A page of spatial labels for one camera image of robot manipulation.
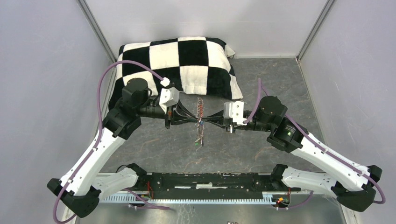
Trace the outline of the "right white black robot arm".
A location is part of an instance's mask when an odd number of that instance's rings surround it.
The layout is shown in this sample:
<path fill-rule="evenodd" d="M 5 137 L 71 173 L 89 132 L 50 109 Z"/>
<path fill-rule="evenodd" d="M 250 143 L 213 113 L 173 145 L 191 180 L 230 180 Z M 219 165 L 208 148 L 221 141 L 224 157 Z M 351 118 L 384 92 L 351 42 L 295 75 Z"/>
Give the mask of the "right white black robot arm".
<path fill-rule="evenodd" d="M 326 194 L 358 212 L 375 203 L 376 194 L 381 192 L 378 186 L 381 168 L 364 166 L 340 155 L 297 124 L 286 112 L 287 107 L 277 97 L 265 96 L 256 104 L 254 111 L 244 110 L 241 101 L 227 102 L 222 111 L 202 118 L 201 122 L 213 123 L 231 133 L 237 129 L 269 132 L 267 142 L 272 147 L 321 169 L 321 173 L 315 173 L 278 164 L 269 181 L 275 190 L 287 187 Z"/>

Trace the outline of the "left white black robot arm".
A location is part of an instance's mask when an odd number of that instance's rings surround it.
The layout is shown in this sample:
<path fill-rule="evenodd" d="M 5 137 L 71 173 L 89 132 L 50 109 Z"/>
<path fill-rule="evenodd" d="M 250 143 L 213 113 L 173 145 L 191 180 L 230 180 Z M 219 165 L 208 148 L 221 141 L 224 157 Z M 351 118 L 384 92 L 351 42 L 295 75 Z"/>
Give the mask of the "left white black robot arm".
<path fill-rule="evenodd" d="M 128 81 L 115 106 L 100 123 L 97 136 L 77 163 L 62 178 L 48 182 L 48 189 L 57 196 L 56 203 L 63 202 L 75 216 L 84 218 L 106 197 L 131 187 L 141 190 L 146 186 L 145 173 L 138 171 L 136 165 L 128 165 L 102 180 L 96 177 L 110 156 L 141 125 L 141 117 L 165 119 L 170 123 L 180 92 L 167 78 L 160 85 L 161 92 L 153 98 L 145 79 Z"/>

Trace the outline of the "black white checkered pillow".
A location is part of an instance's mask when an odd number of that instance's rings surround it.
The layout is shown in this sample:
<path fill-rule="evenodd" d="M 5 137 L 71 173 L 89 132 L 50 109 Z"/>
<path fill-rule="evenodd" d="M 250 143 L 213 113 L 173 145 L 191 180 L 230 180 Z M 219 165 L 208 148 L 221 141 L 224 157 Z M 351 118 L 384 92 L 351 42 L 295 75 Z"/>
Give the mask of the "black white checkered pillow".
<path fill-rule="evenodd" d="M 239 100 L 243 95 L 229 62 L 234 55 L 223 40 L 197 36 L 125 44 L 118 61 L 141 63 L 185 94 Z"/>

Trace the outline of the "right corner aluminium profile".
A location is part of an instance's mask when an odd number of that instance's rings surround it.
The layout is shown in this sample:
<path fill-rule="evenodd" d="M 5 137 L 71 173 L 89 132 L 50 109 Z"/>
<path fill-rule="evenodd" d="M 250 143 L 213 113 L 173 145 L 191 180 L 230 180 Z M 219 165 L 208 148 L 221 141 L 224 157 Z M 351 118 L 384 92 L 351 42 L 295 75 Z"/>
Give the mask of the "right corner aluminium profile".
<path fill-rule="evenodd" d="M 316 19 L 314 25 L 312 26 L 307 38 L 305 39 L 299 53 L 296 56 L 296 60 L 298 63 L 301 63 L 308 48 L 310 47 L 311 43 L 313 42 L 313 40 L 316 37 L 317 33 L 319 32 L 320 28 L 322 27 L 328 14 L 330 13 L 331 9 L 333 8 L 335 2 L 336 2 L 336 0 L 327 0 L 326 1 L 324 7 L 322 8 L 319 16 Z"/>

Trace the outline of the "corner aluminium profile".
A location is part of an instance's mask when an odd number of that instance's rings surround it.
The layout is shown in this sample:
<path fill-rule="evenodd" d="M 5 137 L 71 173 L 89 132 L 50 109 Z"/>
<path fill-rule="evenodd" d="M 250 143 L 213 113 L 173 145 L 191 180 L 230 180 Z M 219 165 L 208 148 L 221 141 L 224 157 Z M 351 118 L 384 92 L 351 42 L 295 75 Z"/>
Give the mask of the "corner aluminium profile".
<path fill-rule="evenodd" d="M 324 7 L 322 8 L 319 16 L 316 19 L 314 25 L 312 26 L 307 38 L 305 39 L 299 53 L 296 56 L 296 60 L 298 63 L 301 63 L 308 48 L 310 47 L 311 43 L 313 42 L 313 40 L 316 37 L 317 33 L 319 32 L 320 28 L 322 27 L 328 14 L 330 13 L 331 9 L 333 8 L 335 2 L 336 2 L 336 0 L 327 0 L 326 1 Z"/>
<path fill-rule="evenodd" d="M 116 62 L 117 57 L 113 53 L 104 33 L 102 32 L 97 20 L 95 19 L 95 16 L 93 12 L 91 11 L 88 3 L 86 0 L 77 0 L 77 3 L 82 10 L 84 16 L 86 17 L 88 23 L 90 24 L 94 34 L 96 35 L 97 39 L 99 40 L 100 44 L 102 45 L 103 49 L 105 50 L 106 55 L 110 59 L 111 62 Z"/>

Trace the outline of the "left corner aluminium profile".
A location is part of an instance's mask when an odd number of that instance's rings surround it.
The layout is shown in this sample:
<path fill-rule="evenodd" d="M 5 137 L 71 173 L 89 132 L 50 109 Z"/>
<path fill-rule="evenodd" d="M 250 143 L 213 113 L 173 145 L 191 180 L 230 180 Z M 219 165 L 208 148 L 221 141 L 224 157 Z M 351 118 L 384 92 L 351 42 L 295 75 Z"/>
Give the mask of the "left corner aluminium profile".
<path fill-rule="evenodd" d="M 97 39 L 99 40 L 100 44 L 102 45 L 103 49 L 105 50 L 106 55 L 110 59 L 111 62 L 116 62 L 117 57 L 113 53 L 104 33 L 102 32 L 97 20 L 95 19 L 95 16 L 93 12 L 91 11 L 88 3 L 86 0 L 77 0 L 77 3 L 82 10 L 84 16 L 86 17 L 88 23 L 90 24 L 94 34 L 96 35 Z"/>

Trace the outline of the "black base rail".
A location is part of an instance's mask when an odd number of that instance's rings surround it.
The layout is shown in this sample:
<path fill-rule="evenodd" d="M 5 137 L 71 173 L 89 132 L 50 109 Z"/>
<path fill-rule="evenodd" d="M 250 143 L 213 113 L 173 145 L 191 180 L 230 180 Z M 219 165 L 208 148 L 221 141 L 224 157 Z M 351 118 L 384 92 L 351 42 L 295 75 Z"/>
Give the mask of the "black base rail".
<path fill-rule="evenodd" d="M 139 176 L 134 191 L 154 199 L 260 199 L 263 192 L 298 192 L 266 173 L 151 173 Z"/>

